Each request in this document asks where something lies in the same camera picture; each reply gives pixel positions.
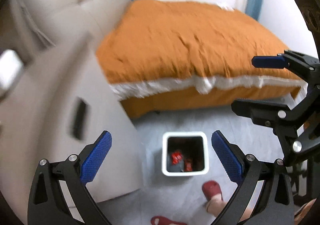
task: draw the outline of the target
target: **white mattress edge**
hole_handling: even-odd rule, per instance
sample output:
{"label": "white mattress edge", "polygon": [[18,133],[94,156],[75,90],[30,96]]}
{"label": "white mattress edge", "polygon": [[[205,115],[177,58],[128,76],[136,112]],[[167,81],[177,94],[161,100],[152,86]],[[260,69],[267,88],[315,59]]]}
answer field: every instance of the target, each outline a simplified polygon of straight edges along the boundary
{"label": "white mattress edge", "polygon": [[306,84],[303,80],[285,79],[267,75],[242,75],[238,77],[199,77],[193,76],[188,79],[161,78],[141,82],[126,82],[110,84],[110,88],[118,101],[131,97],[144,98],[158,93],[185,90],[195,87],[200,94],[208,94],[213,88],[230,90],[236,87],[257,87],[266,85],[281,87],[303,87]]}

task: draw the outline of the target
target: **blue gripper pad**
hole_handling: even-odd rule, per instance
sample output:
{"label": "blue gripper pad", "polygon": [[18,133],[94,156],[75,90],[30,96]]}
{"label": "blue gripper pad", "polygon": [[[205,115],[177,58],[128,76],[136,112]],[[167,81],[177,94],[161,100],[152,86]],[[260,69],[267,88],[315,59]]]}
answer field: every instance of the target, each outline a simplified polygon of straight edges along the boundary
{"label": "blue gripper pad", "polygon": [[89,156],[84,160],[81,166],[80,180],[82,184],[92,182],[96,176],[103,160],[108,154],[112,145],[112,136],[109,132],[101,134],[101,138],[95,143]]}
{"label": "blue gripper pad", "polygon": [[254,56],[251,63],[255,68],[283,69],[289,66],[283,56]]}
{"label": "blue gripper pad", "polygon": [[231,144],[219,130],[212,133],[211,143],[230,180],[240,185],[244,166],[230,148]]}

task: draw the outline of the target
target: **gray floor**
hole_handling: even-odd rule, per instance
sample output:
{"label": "gray floor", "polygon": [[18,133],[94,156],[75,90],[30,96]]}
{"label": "gray floor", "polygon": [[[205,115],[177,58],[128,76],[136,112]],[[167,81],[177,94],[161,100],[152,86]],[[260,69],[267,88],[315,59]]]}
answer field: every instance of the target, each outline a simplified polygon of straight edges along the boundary
{"label": "gray floor", "polygon": [[[277,100],[293,106],[290,96]],[[236,116],[230,106],[200,110],[152,112],[134,121],[146,148],[145,187],[141,190],[99,204],[113,225],[149,225],[155,215],[186,222],[188,225],[211,224],[214,217],[206,213],[201,185],[216,180],[228,201],[236,189],[223,169],[212,147],[209,147],[208,174],[191,178],[166,177],[161,172],[162,135],[167,131],[202,131],[210,142],[212,132],[220,130],[229,142],[245,154],[261,161],[282,158],[279,141],[271,128],[253,125],[250,119]],[[253,207],[262,184],[259,183],[249,203]]]}

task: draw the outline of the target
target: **human foot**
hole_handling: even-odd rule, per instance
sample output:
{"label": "human foot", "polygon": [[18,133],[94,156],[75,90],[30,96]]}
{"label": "human foot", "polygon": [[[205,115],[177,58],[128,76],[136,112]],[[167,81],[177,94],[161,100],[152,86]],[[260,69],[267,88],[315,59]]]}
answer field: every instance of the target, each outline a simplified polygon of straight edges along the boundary
{"label": "human foot", "polygon": [[223,201],[220,185],[216,181],[208,181],[202,185],[202,192],[207,201],[214,199]]}
{"label": "human foot", "polygon": [[152,225],[187,225],[183,222],[171,221],[163,216],[154,216],[150,222]]}

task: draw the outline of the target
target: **metal pivot screw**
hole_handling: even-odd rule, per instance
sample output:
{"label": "metal pivot screw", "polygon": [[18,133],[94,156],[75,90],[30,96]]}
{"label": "metal pivot screw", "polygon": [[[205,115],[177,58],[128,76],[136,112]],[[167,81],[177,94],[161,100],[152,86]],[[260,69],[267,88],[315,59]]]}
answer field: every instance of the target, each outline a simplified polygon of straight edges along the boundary
{"label": "metal pivot screw", "polygon": [[41,166],[44,166],[46,163],[47,163],[47,160],[45,160],[45,159],[42,159],[42,160],[39,162],[39,164],[40,164]]}
{"label": "metal pivot screw", "polygon": [[282,165],[283,165],[282,159],[277,159],[277,164],[280,165],[280,166],[282,166]]}
{"label": "metal pivot screw", "polygon": [[302,144],[300,141],[296,140],[295,142],[293,142],[292,144],[292,149],[293,151],[295,151],[296,153],[299,153],[302,150]]}
{"label": "metal pivot screw", "polygon": [[70,161],[75,161],[77,159],[77,156],[76,155],[71,155],[69,156],[69,160]]}
{"label": "metal pivot screw", "polygon": [[285,113],[285,111],[280,110],[278,111],[278,116],[280,119],[284,119],[287,116],[287,114]]}
{"label": "metal pivot screw", "polygon": [[253,161],[253,160],[255,160],[255,157],[253,155],[247,155],[247,159],[249,161]]}

